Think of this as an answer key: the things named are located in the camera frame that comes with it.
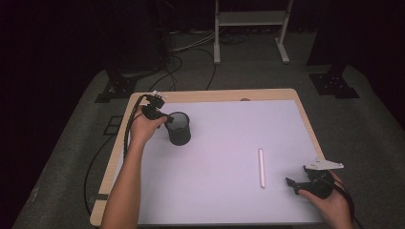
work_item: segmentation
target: white shelf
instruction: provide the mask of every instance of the white shelf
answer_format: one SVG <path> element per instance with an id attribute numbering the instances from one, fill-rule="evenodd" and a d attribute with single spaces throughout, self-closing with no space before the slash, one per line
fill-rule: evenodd
<path id="1" fill-rule="evenodd" d="M 266 26 L 283 25 L 286 12 L 275 11 L 238 11 L 220 12 L 219 26 Z"/>

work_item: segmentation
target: white shelf leg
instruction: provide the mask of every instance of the white shelf leg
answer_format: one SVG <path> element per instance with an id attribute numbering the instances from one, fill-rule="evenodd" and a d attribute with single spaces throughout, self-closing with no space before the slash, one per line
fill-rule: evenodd
<path id="1" fill-rule="evenodd" d="M 286 14 L 284 15 L 284 21 L 283 21 L 283 26 L 281 28 L 280 37 L 276 37 L 276 39 L 275 39 L 277 49 L 279 50 L 279 53 L 281 55 L 281 58 L 282 58 L 284 64 L 289 63 L 289 58 L 288 58 L 286 49 L 284 48 L 283 42 L 284 42 L 284 37 L 286 35 L 289 16 L 291 15 L 292 3 L 293 3 L 293 0 L 288 1 L 288 6 L 287 6 L 287 9 L 286 9 Z"/>
<path id="2" fill-rule="evenodd" d="M 215 42 L 214 42 L 214 64 L 221 63 L 220 54 L 220 0 L 215 0 Z"/>

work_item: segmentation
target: white paper sheet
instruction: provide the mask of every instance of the white paper sheet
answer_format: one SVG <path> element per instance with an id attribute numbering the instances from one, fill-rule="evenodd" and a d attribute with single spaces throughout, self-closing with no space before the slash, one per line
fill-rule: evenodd
<path id="1" fill-rule="evenodd" d="M 166 103 L 162 111 L 188 114 L 191 140 L 173 145 L 162 125 L 147 143 L 139 224 L 322 221 L 285 180 L 308 181 L 303 165 L 316 158 L 293 100 Z M 264 150 L 265 189 L 259 148 Z"/>

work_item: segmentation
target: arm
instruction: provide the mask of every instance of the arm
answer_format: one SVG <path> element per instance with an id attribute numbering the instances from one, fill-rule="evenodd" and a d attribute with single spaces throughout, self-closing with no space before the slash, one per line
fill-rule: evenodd
<path id="1" fill-rule="evenodd" d="M 332 171 L 330 173 L 333 178 L 342 182 L 342 180 Z M 345 198 L 333 189 L 330 196 L 325 199 L 321 199 L 306 190 L 299 190 L 298 193 L 307 198 L 313 205 L 315 205 L 325 222 L 333 229 L 352 229 L 351 213 L 349 204 Z"/>
<path id="2" fill-rule="evenodd" d="M 137 228 L 140 207 L 140 165 L 146 142 L 166 117 L 149 120 L 137 110 L 131 126 L 131 142 L 108 198 L 101 228 Z"/>

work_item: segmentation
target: gray floor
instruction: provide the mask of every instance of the gray floor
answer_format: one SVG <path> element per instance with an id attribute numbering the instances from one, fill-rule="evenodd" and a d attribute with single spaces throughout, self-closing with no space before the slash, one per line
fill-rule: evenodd
<path id="1" fill-rule="evenodd" d="M 360 95 L 356 99 L 320 96 L 309 79 L 306 62 L 315 33 L 286 36 L 290 64 L 284 65 L 274 45 L 275 34 L 252 35 L 237 46 L 222 46 L 222 63 L 217 66 L 210 90 L 292 88 L 300 95 L 309 121 L 327 159 L 346 168 L 337 171 L 350 189 L 356 216 L 365 228 L 402 228 L 405 224 L 405 134 L 370 87 L 367 78 L 348 67 L 344 78 Z M 195 36 L 178 36 L 177 44 Z M 212 52 L 212 46 L 202 46 Z M 183 61 L 174 74 L 177 91 L 204 90 L 213 72 L 211 57 L 190 51 L 178 55 Z M 177 67 L 173 62 L 169 69 Z M 145 92 L 164 73 L 143 78 L 136 91 Z M 95 76 L 80 99 L 41 178 L 32 191 L 14 228 L 93 228 L 85 209 L 83 181 L 93 156 L 108 139 L 104 129 L 112 115 L 123 115 L 127 99 L 94 103 L 107 76 Z M 155 88 L 167 91 L 169 78 Z M 87 183 L 90 208 L 102 180 L 110 140 L 96 158 Z M 293 228 L 328 228 L 294 225 Z"/>

